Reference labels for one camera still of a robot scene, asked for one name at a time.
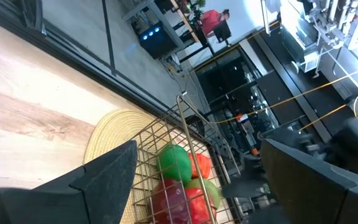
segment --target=white wall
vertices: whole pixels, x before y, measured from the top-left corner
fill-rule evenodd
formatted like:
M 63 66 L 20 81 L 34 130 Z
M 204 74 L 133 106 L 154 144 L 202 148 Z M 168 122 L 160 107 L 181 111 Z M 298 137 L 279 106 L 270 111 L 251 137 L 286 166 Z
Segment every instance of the white wall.
M 206 5 L 202 10 L 208 11 L 211 9 L 218 12 L 222 12 L 224 9 L 230 10 L 231 16 L 227 23 L 232 32 L 232 37 L 229 38 L 229 43 L 236 43 L 254 29 L 261 29 L 264 26 L 260 0 L 206 0 Z M 270 21 L 274 21 L 276 16 L 277 13 L 274 12 L 270 13 L 268 18 Z M 226 45 L 224 42 L 219 44 L 215 37 L 209 38 L 209 41 L 214 41 L 212 46 L 215 52 L 221 50 Z M 201 44 L 196 43 L 189 46 L 185 51 L 187 54 L 190 54 L 200 47 Z M 196 66 L 211 57 L 211 52 L 206 49 L 192 57 L 190 63 L 192 66 Z

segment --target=floor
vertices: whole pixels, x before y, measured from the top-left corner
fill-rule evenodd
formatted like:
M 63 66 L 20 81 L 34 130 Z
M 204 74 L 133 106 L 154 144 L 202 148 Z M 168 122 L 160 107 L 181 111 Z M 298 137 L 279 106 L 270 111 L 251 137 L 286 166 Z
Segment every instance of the floor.
M 0 27 L 0 187 L 34 188 L 82 165 L 98 121 L 140 110 Z
M 154 60 L 140 45 L 131 25 L 121 17 L 126 10 L 119 0 L 107 0 L 114 64 L 116 70 L 169 107 L 183 90 L 201 111 L 208 111 L 198 79 L 168 75 L 164 66 Z M 102 0 L 44 1 L 44 18 L 109 63 L 108 41 Z

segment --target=straw placemat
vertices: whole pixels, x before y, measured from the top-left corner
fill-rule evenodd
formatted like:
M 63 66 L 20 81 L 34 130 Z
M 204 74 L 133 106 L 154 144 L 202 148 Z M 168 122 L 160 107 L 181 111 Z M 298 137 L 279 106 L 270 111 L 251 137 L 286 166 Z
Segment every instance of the straw placemat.
M 120 146 L 128 140 L 135 139 L 138 146 L 138 164 L 147 161 L 144 165 L 138 166 L 135 171 L 134 184 L 141 182 L 148 176 L 156 173 L 155 160 L 150 158 L 156 152 L 170 142 L 167 128 L 163 123 L 154 123 L 155 118 L 146 113 L 134 110 L 116 110 L 107 114 L 98 123 L 89 140 L 85 151 L 84 163 L 87 163 L 104 153 Z M 121 218 L 121 223 L 132 224 L 136 220 L 147 217 L 146 203 L 139 203 L 144 206 L 133 206 L 134 202 L 142 200 L 158 184 L 158 180 L 147 179 L 131 190 L 128 201 Z

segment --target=woman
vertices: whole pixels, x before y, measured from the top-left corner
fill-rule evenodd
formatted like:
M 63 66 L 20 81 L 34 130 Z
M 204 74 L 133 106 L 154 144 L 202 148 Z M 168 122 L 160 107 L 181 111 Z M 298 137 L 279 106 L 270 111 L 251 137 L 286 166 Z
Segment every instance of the woman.
M 215 34 L 213 33 L 214 28 L 221 22 L 228 20 L 230 18 L 230 12 L 228 9 L 223 10 L 222 13 L 219 13 L 216 10 L 210 10 L 205 12 L 203 16 L 201 16 L 201 21 L 203 23 L 202 28 L 203 32 L 207 37 L 213 37 Z

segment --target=metal wire basket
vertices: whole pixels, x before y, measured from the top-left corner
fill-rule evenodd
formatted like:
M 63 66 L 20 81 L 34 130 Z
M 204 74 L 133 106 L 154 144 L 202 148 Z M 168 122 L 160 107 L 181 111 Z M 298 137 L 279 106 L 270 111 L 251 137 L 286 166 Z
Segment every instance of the metal wire basket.
M 176 144 L 190 152 L 195 161 L 198 176 L 201 177 L 200 165 L 196 159 L 196 153 L 202 153 L 211 158 L 213 167 L 209 180 L 217 187 L 230 183 L 232 176 L 239 176 L 239 168 L 234 160 L 226 140 L 221 136 L 216 126 L 210 124 L 204 117 L 199 116 L 196 108 L 187 102 L 183 96 L 177 97 L 177 105 L 166 116 L 157 118 L 150 123 L 134 138 L 138 143 L 138 163 L 135 172 L 135 181 L 132 186 L 130 201 L 132 202 L 135 223 L 158 223 L 156 216 L 164 213 L 169 216 L 170 223 L 174 223 L 171 211 L 175 207 L 185 207 L 190 215 L 189 201 L 198 197 L 204 197 L 209 218 L 201 223 L 239 223 L 242 218 L 242 209 L 237 198 L 220 201 L 219 208 L 211 206 L 203 179 L 200 179 L 202 193 L 193 198 L 185 198 L 183 203 L 169 205 L 165 210 L 153 211 L 152 198 L 156 194 L 167 195 L 169 186 L 163 184 L 163 189 L 156 192 L 153 189 L 158 186 L 163 178 L 163 170 L 158 171 L 158 154 L 166 144 Z M 181 189 L 185 186 L 180 181 Z

